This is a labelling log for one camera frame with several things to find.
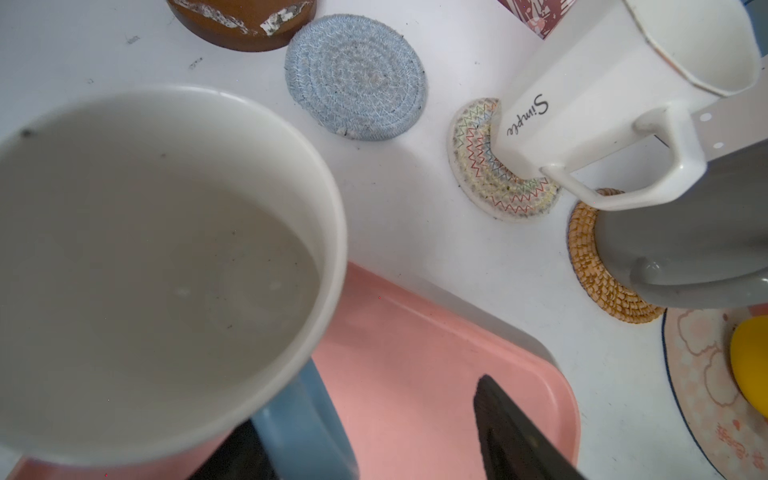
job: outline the blue mug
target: blue mug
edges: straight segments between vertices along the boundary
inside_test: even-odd
[[[251,417],[282,480],[357,480],[355,454],[312,359]]]

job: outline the lemon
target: lemon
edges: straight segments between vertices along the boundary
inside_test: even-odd
[[[768,315],[755,316],[736,328],[730,364],[744,398],[768,417]]]

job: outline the white table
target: white table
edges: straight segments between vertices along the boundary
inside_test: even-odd
[[[496,0],[319,0],[318,16],[340,12],[392,26],[423,61],[428,103],[392,141],[329,133],[289,96],[285,49],[218,48],[180,25],[161,0],[0,2],[0,137],[69,101],[137,84],[203,84],[255,99],[293,122],[331,166],[349,219],[351,260],[479,323],[495,321],[495,331],[524,346],[536,349],[527,333],[549,350],[578,399],[579,469],[587,478],[719,478],[674,403],[661,322],[619,322],[579,286],[565,243],[574,198],[565,193],[537,223],[503,223],[453,179],[445,143],[454,113],[473,98],[501,94],[541,40]],[[594,187],[641,187],[659,162],[638,160],[665,155],[650,139],[579,177]],[[1,454],[0,465],[13,458]],[[5,473],[0,466],[0,478]]]

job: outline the multicolored coaster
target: multicolored coaster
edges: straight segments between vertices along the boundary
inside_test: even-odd
[[[603,195],[623,193],[613,188],[601,188],[598,192]],[[579,283],[600,308],[622,322],[648,323],[659,318],[664,313],[663,307],[641,299],[605,269],[594,244],[597,218],[597,209],[579,202],[568,222],[568,252]]]
[[[408,130],[426,102],[427,80],[411,45],[381,22],[358,15],[318,18],[286,52],[286,83],[325,128],[356,140]]]
[[[469,200],[500,220],[530,220],[554,206],[560,186],[545,177],[522,180],[491,152],[491,116],[497,98],[479,98],[462,107],[451,123],[448,157]]]
[[[730,371],[731,336],[752,316],[746,308],[670,308],[662,327],[677,406],[702,453],[726,480],[768,478],[768,419],[741,395]]]

